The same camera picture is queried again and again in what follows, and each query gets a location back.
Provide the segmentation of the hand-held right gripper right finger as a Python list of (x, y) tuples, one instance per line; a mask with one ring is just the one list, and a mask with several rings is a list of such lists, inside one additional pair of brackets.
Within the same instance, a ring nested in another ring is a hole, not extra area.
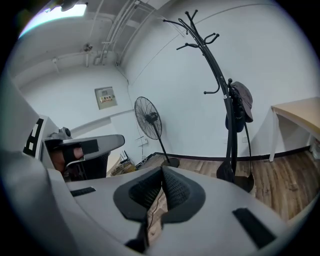
[(237, 185), (180, 168), (173, 171), (202, 186), (205, 201), (188, 221), (164, 224), (147, 256), (256, 255), (258, 247), (233, 214), (239, 208), (249, 209), (278, 239), (290, 231), (276, 212)]

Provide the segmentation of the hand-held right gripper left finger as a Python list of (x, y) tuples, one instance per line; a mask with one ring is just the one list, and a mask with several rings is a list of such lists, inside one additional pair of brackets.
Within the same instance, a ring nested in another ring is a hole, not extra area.
[(161, 167), (66, 185), (80, 208), (99, 227), (137, 252), (147, 250), (148, 211), (162, 188)]

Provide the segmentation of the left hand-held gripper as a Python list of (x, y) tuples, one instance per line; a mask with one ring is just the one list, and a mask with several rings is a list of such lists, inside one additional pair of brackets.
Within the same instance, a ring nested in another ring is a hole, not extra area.
[(69, 163), (84, 179), (101, 179), (107, 176), (108, 157), (111, 151), (122, 147), (125, 138), (120, 134), (72, 139), (71, 131), (59, 128), (48, 116), (39, 115), (23, 149), (23, 153), (40, 160), (46, 168), (54, 168), (50, 152), (62, 144), (63, 148), (82, 148), (84, 156)]

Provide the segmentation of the person's left hand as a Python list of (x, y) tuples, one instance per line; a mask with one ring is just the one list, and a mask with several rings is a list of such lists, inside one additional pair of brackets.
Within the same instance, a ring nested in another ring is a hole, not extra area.
[(81, 147), (65, 147), (63, 149), (55, 149), (49, 155), (54, 168), (63, 174), (67, 165), (80, 160), (84, 153)]

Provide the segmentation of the black hanging bag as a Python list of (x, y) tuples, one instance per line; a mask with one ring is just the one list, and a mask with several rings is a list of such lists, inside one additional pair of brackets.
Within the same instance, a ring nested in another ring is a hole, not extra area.
[(237, 176), (237, 157), (238, 157), (238, 133), (247, 130), (246, 111), (242, 97), (235, 86), (229, 87), (230, 118), (225, 118), (225, 126), (228, 130), (227, 153), (225, 160), (218, 167), (216, 176), (218, 179), (233, 183), (243, 190), (250, 192), (254, 186), (254, 177)]

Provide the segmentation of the bundle of white ceiling pipes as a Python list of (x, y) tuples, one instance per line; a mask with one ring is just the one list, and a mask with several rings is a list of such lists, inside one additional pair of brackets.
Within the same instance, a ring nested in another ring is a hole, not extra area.
[[(100, 66), (108, 55), (119, 62), (143, 24), (156, 9), (148, 0), (93, 0), (82, 16), (56, 19), (46, 29), (48, 40), (43, 58), (58, 60), (84, 57), (84, 65)], [(86, 43), (92, 50), (84, 52)]]

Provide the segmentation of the dark grey hat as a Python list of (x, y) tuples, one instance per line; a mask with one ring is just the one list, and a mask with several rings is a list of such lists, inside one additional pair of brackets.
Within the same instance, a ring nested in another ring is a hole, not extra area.
[(247, 123), (253, 122), (252, 116), (252, 105), (253, 105), (253, 97), (250, 93), (249, 89), (241, 82), (235, 81), (231, 84), (233, 88), (235, 88), (242, 99), (242, 104), (245, 111), (245, 121)]

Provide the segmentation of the black coat rack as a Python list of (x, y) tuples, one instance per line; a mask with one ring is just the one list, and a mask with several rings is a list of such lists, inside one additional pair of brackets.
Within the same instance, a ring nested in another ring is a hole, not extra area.
[[(208, 35), (205, 38), (202, 38), (196, 28), (196, 25), (194, 23), (194, 17), (197, 14), (198, 10), (196, 9), (193, 13), (193, 15), (190, 15), (188, 11), (185, 12), (190, 24), (187, 24), (185, 21), (183, 21), (181, 18), (178, 19), (177, 22), (163, 19), (162, 21), (165, 23), (175, 24), (180, 27), (183, 27), (185, 29), (185, 33), (188, 35), (190, 34), (193, 39), (195, 40), (195, 43), (185, 43), (183, 46), (180, 46), (177, 48), (177, 50), (183, 49), (185, 47), (192, 47), (200, 49), (202, 52), (202, 55), (205, 57), (207, 63), (210, 66), (210, 69), (216, 79), (218, 88), (215, 91), (204, 91), (203, 93), (205, 95), (208, 94), (216, 94), (219, 90), (222, 90), (223, 93), (223, 101), (226, 108), (226, 118), (230, 118), (230, 111), (231, 106), (229, 103), (230, 100), (230, 86), (233, 83), (233, 80), (230, 78), (228, 80), (225, 79), (216, 59), (214, 58), (212, 52), (210, 51), (208, 45), (212, 44), (220, 35), (218, 33), (212, 33)], [(246, 132), (247, 139), (249, 140), (249, 133), (248, 130), (244, 130)], [(252, 173), (252, 163), (249, 164), (249, 173)]]

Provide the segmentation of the wooden desk with white legs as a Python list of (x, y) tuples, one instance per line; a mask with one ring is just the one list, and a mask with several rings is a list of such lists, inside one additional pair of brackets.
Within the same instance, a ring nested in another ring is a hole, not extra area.
[(320, 141), (320, 97), (312, 97), (271, 106), (273, 116), (269, 161), (274, 160), (280, 131), (279, 116), (305, 129), (311, 138)]

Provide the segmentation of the grey wall trunking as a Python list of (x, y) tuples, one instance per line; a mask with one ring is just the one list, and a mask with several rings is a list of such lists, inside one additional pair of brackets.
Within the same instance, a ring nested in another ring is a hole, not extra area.
[(115, 118), (132, 112), (133, 110), (130, 109), (83, 124), (81, 126), (71, 129), (71, 136), (72, 138), (76, 139), (115, 134), (116, 127), (112, 123), (112, 121)]

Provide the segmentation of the grey wall electrical panel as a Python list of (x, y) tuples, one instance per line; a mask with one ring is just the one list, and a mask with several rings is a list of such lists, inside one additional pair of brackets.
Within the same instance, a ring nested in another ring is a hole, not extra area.
[(94, 92), (99, 110), (111, 108), (118, 105), (116, 95), (112, 86), (96, 88)]

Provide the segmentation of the black pedestal fan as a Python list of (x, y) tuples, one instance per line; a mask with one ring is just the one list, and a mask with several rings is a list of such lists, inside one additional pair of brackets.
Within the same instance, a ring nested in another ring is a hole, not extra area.
[(165, 160), (161, 166), (178, 168), (180, 161), (177, 158), (169, 158), (162, 143), (162, 120), (154, 104), (146, 97), (139, 96), (134, 103), (134, 114), (140, 129), (152, 140), (159, 141)]

